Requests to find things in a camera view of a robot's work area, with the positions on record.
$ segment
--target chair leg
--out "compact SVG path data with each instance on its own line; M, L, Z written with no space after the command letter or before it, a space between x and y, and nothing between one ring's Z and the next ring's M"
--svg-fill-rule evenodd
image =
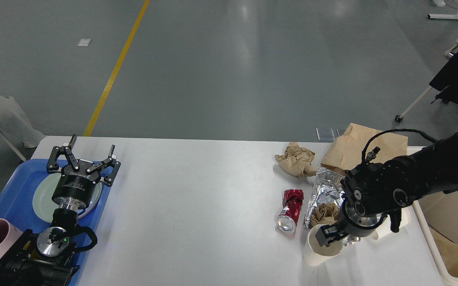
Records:
M15 154L17 154L17 156L19 156L19 158L22 161L27 161L26 157L24 157L24 155L8 140L8 138L6 138L5 134L3 134L1 130L0 130L0 136L3 139L3 141L8 145L8 147L10 147L12 151L15 152Z
M429 91L431 91L432 87L429 86L429 88L427 88L420 96L418 96L418 98L413 101L413 103L411 103L411 105L409 105L408 108L406 108L406 110L404 110L404 112L402 112L401 114L397 114L395 116L395 122L402 122L402 120L404 119L404 116L409 112L409 110L415 106L416 103L418 103L418 101L420 101Z

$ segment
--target wheel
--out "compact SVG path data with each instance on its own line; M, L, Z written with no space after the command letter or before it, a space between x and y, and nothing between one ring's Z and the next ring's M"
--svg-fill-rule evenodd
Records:
M397 114L397 115L395 116L395 122L400 123L400 122L402 122L402 120L404 120L404 117L400 117L399 114Z

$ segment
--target yellow floor line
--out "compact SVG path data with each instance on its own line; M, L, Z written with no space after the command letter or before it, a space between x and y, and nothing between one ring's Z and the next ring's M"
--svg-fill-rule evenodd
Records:
M137 19L134 22L134 26L132 27L132 30L130 31L130 34L128 35L127 41L125 42L125 45L123 46L123 49L121 50L120 56L118 57L118 60L116 61L116 65L113 68L113 72L111 72L111 76L109 76L109 80L105 84L105 88L103 89L102 95L100 96L100 99L98 100L98 103L95 107L93 114L91 114L91 118L89 119L89 122L87 123L86 129L84 130L84 133L82 134L82 136L90 136L91 132L93 131L93 127L95 127L95 123L97 123L98 116L100 115L100 112L102 111L103 105L105 104L105 100L107 100L107 96L109 96L109 92L111 91L111 88L113 87L114 80L116 79L116 76L118 76L118 72L120 71L121 64L123 63L123 60L125 59L125 56L127 55L130 44L132 44L133 37L135 36L135 32L137 31L139 27L140 21L142 20L142 16L144 16L144 12L146 11L148 3L149 3L149 0L144 1L144 4L142 4L142 7L140 8L139 15L137 16Z

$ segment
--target white table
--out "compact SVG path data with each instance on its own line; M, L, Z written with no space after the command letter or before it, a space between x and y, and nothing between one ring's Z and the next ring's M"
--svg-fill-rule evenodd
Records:
M32 159L66 141L46 137ZM102 160L111 144L122 166L79 285L443 285L414 215L398 234L304 264L307 229L275 226L284 190L303 189L304 205L312 192L275 162L287 143L79 137L73 152ZM318 166L329 143L300 146Z

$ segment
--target gray floor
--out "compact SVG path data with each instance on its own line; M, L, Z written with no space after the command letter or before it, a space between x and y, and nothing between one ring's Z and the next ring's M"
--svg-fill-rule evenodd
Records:
M45 134L82 134L142 2L0 1L0 94ZM92 136L318 141L316 127L396 127L458 38L458 21L427 13L456 10L431 0L151 0ZM93 42L76 47L80 38ZM430 101L400 127L458 130L458 106ZM0 140L0 191L17 166Z

